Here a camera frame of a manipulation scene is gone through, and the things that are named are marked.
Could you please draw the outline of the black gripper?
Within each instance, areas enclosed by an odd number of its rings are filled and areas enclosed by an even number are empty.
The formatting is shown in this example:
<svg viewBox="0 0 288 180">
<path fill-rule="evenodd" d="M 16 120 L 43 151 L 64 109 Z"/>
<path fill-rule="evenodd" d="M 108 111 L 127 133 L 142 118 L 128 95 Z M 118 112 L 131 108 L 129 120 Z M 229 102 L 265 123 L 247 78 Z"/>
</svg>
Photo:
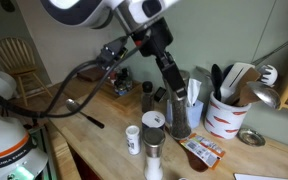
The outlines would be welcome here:
<svg viewBox="0 0 288 180">
<path fill-rule="evenodd" d="M 185 98 L 187 96 L 187 91 L 180 71 L 172 55 L 169 52 L 165 52 L 166 47 L 173 41 L 173 36 L 166 20 L 160 18 L 149 27 L 149 30 L 151 31 L 150 38 L 141 46 L 140 53 L 144 57 L 151 55 L 156 56 L 158 68 L 171 90 L 179 99 Z"/>
</svg>

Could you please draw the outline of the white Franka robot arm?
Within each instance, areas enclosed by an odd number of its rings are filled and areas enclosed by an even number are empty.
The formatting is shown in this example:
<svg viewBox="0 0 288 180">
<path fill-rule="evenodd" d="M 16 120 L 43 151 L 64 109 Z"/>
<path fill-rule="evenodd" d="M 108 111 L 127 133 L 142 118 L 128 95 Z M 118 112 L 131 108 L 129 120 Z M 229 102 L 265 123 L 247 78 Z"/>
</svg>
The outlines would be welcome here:
<svg viewBox="0 0 288 180">
<path fill-rule="evenodd" d="M 46 11 L 58 22 L 68 26 L 90 26 L 101 29 L 115 16 L 126 34 L 108 44 L 93 61 L 81 64 L 85 68 L 94 63 L 106 72 L 111 72 L 125 58 L 121 55 L 129 38 L 136 43 L 136 50 L 144 56 L 156 57 L 158 67 L 171 89 L 180 97 L 187 91 L 180 77 L 179 69 L 166 47 L 172 42 L 172 35 L 165 20 L 160 16 L 179 0 L 41 0 Z M 9 48 L 1 55 L 8 57 L 0 72 L 0 107 L 33 119 L 50 115 L 49 110 L 35 112 L 20 108 L 8 102 L 19 78 L 34 74 L 36 66 L 29 49 L 17 41 L 13 44 L 20 49 Z M 39 175 L 48 161 L 47 155 L 37 148 L 35 141 L 24 127 L 14 118 L 0 115 L 0 180 L 10 175 L 30 180 Z"/>
</svg>

